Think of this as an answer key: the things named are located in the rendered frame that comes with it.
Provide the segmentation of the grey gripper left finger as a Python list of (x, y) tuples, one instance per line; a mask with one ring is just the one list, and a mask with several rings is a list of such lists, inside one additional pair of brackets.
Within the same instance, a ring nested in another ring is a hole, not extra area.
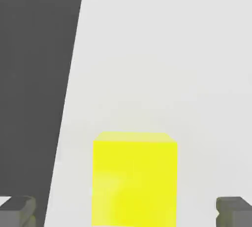
[(0, 206), (0, 227), (36, 227), (36, 199), (16, 196)]

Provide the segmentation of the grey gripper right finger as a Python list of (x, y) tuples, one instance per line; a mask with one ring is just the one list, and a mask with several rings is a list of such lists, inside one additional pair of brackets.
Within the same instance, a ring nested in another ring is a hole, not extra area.
[(252, 227), (252, 205), (242, 197), (218, 197), (216, 210), (216, 227)]

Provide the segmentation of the small yellow cube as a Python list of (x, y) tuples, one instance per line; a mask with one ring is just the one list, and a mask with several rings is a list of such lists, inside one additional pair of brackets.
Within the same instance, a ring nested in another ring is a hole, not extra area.
[(177, 143), (102, 132), (93, 142), (92, 227), (176, 227)]

